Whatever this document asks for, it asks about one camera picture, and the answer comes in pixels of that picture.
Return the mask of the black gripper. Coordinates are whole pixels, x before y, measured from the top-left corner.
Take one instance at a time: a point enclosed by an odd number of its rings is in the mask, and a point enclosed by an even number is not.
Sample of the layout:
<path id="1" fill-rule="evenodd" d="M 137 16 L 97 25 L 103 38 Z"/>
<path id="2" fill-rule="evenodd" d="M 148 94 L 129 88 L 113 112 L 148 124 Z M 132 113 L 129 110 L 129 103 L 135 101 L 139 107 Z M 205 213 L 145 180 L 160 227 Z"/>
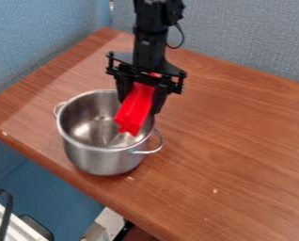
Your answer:
<path id="1" fill-rule="evenodd" d="M 168 93 L 181 93 L 184 70 L 165 59 L 168 28 L 180 27 L 183 0 L 133 0 L 136 21 L 135 43 L 131 53 L 107 54 L 107 73 L 116 79 L 117 99 L 124 101 L 133 82 L 156 87 L 152 96 L 151 114 L 160 113 Z"/>

